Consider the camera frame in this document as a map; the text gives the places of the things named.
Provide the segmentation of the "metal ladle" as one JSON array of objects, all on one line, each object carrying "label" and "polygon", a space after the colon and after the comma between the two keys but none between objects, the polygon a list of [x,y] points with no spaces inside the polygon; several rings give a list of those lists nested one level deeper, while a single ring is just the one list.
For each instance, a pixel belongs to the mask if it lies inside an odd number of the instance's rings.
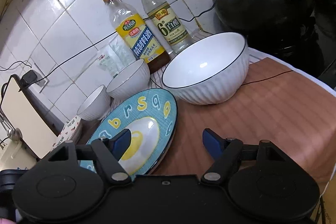
[{"label": "metal ladle", "polygon": [[22,139],[22,133],[20,131],[20,129],[18,128],[14,128],[9,120],[3,115],[1,114],[1,125],[4,128],[5,132],[7,133],[7,137],[14,141],[14,142],[19,142]]}]

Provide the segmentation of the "blue egg letter plate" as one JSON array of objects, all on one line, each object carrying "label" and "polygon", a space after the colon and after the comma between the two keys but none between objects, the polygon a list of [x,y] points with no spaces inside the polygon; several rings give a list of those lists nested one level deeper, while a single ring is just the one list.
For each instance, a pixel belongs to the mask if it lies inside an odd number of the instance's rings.
[{"label": "blue egg letter plate", "polygon": [[127,128],[129,148],[118,161],[131,178],[151,173],[159,165],[174,137],[177,101],[165,89],[147,89],[128,98],[100,123],[87,144],[116,136]]}]

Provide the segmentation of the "cream cutting board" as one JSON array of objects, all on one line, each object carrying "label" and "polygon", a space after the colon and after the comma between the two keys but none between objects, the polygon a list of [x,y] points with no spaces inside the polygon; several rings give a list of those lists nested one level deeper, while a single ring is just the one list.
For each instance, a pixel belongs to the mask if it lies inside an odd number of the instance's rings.
[{"label": "cream cutting board", "polygon": [[23,88],[17,75],[11,75],[1,99],[1,110],[10,124],[21,131],[21,140],[39,159],[44,158],[56,141],[56,129],[37,108],[30,91]]}]

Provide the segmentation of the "yellow label cooking wine bottle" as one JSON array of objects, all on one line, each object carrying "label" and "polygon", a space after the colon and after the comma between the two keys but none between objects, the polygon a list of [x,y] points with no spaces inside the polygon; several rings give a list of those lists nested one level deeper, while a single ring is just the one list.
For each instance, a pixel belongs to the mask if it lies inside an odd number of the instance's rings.
[{"label": "yellow label cooking wine bottle", "polygon": [[169,54],[157,40],[137,10],[120,0],[103,0],[110,22],[137,59],[143,59],[150,73],[170,62]]}]

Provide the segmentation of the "pink bunny carrot plate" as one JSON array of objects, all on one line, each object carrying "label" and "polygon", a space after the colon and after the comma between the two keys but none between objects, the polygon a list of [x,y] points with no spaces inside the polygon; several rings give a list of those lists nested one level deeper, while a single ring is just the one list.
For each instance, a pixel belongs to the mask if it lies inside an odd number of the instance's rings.
[{"label": "pink bunny carrot plate", "polygon": [[72,118],[67,124],[64,125],[61,133],[56,138],[52,149],[55,149],[57,146],[68,140],[76,143],[81,135],[82,127],[83,122],[79,116]]}]

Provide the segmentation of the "black wall plug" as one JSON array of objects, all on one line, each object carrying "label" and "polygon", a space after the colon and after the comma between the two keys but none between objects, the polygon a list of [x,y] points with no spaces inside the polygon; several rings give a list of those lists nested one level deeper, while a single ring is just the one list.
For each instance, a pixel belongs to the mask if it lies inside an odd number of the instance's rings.
[{"label": "black wall plug", "polygon": [[34,84],[37,79],[38,75],[33,70],[29,70],[21,77],[20,85],[23,88],[28,88],[30,85]]}]

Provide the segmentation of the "white plastic seasoning bag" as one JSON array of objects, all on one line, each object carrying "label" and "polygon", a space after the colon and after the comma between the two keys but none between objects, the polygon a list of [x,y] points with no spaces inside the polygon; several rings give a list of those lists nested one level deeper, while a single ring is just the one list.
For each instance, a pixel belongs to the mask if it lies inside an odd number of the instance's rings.
[{"label": "white plastic seasoning bag", "polygon": [[94,65],[115,78],[124,68],[135,61],[133,52],[118,35],[98,51]]}]

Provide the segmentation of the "black wok with lid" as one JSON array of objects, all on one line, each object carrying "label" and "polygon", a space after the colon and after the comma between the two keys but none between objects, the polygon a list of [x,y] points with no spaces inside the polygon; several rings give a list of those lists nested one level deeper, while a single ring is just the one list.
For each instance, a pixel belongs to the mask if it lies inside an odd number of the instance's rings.
[{"label": "black wok with lid", "polygon": [[324,63],[312,13],[317,0],[212,0],[219,20],[248,45],[286,62]]}]

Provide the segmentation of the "large white ribbed bowl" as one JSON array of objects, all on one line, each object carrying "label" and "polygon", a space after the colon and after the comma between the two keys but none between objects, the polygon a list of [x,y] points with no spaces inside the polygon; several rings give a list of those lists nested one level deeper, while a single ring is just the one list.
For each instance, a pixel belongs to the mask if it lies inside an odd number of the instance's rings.
[{"label": "large white ribbed bowl", "polygon": [[229,100],[249,68],[244,36],[224,32],[208,36],[179,53],[165,68],[163,87],[185,102],[213,105]]}]

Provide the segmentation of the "white vinegar bottle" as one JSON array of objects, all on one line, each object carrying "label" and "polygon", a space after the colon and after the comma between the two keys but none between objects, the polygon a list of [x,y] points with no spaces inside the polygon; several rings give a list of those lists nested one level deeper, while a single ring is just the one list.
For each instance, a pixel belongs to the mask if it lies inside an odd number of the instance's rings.
[{"label": "white vinegar bottle", "polygon": [[166,0],[141,0],[148,18],[171,46],[175,54],[189,47],[193,40]]}]

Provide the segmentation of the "reddish brown placemat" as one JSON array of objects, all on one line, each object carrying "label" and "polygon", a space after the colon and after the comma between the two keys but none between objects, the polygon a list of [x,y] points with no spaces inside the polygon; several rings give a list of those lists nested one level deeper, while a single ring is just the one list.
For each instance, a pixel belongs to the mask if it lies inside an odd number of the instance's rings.
[{"label": "reddish brown placemat", "polygon": [[205,128],[246,144],[269,140],[317,182],[333,173],[335,96],[270,58],[251,64],[244,85],[224,103],[178,101],[174,140],[155,173],[203,174],[213,163],[202,143]]}]

